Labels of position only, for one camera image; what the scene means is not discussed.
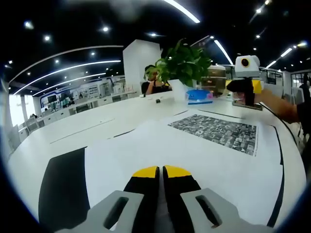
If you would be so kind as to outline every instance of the black cable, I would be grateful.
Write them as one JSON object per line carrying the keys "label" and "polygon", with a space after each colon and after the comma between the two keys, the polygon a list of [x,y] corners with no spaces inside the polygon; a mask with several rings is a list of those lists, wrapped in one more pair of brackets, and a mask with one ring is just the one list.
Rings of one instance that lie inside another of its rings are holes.
{"label": "black cable", "polygon": [[295,137],[294,137],[292,131],[290,130],[290,128],[288,128],[288,126],[285,124],[285,122],[284,122],[281,118],[279,118],[274,112],[272,112],[269,108],[267,108],[266,106],[264,106],[264,105],[261,104],[261,103],[259,103],[259,104],[260,104],[262,107],[264,107],[265,109],[268,109],[269,112],[271,112],[273,115],[275,115],[275,116],[285,125],[285,127],[286,127],[286,128],[288,129],[288,131],[291,133],[291,135],[292,135],[292,137],[293,137],[293,140],[294,140],[295,144],[297,145],[296,139],[295,139]]}

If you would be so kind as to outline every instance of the potted plant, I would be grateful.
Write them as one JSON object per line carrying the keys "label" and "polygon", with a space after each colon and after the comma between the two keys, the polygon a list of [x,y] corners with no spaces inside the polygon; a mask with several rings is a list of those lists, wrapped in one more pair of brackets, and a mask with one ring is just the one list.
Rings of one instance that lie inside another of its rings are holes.
{"label": "potted plant", "polygon": [[210,65],[211,59],[203,49],[192,48],[181,39],[174,48],[168,50],[166,57],[159,59],[155,67],[149,68],[146,74],[158,72],[160,81],[166,83],[170,80],[174,98],[184,100],[185,92],[208,75]]}

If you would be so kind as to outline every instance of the window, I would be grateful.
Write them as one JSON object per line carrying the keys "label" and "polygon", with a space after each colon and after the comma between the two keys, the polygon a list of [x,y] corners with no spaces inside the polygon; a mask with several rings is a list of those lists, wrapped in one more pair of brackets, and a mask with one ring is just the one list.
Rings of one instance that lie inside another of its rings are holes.
{"label": "window", "polygon": [[20,95],[10,95],[10,112],[13,126],[24,123],[23,110],[21,108]]}
{"label": "window", "polygon": [[33,96],[25,96],[25,104],[26,104],[27,118],[29,119],[31,114],[35,114],[35,105]]}

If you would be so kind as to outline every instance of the camera lens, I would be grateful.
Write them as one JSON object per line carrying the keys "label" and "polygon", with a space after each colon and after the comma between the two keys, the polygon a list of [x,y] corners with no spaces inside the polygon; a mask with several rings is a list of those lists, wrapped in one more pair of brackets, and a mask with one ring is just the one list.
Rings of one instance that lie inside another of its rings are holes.
{"label": "camera lens", "polygon": [[248,67],[248,65],[249,65],[249,62],[248,62],[248,60],[247,59],[242,59],[242,65],[244,66],[244,67]]}

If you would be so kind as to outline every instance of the paper sheet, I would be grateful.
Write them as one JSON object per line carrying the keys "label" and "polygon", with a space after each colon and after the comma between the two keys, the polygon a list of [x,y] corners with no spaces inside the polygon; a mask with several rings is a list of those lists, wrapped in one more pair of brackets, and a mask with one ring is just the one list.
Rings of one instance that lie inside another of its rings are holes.
{"label": "paper sheet", "polygon": [[[194,114],[257,126],[257,155],[250,156],[168,126]],[[270,130],[266,127],[227,116],[188,111],[162,121],[146,122],[130,133],[88,147],[85,169],[90,207],[114,190],[123,190],[137,170],[173,165],[191,172],[201,188],[208,187],[233,203],[241,218],[266,225],[283,174],[277,139],[272,142],[262,139],[265,135],[262,132]],[[272,130],[271,139],[276,137]]]}

